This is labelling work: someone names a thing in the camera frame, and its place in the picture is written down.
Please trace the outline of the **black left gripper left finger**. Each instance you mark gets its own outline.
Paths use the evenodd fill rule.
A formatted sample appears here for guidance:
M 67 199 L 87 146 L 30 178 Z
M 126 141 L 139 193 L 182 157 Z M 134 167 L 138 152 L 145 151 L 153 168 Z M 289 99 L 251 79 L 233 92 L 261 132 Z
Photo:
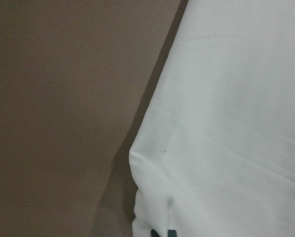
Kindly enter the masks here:
M 155 230 L 151 230 L 151 237 L 160 237 Z

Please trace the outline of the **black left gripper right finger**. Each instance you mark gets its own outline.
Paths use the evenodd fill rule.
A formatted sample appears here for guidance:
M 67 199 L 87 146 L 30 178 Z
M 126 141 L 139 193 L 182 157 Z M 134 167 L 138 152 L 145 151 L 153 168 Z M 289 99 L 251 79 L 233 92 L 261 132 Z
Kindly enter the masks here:
M 168 237 L 177 237 L 176 230 L 168 230 Z

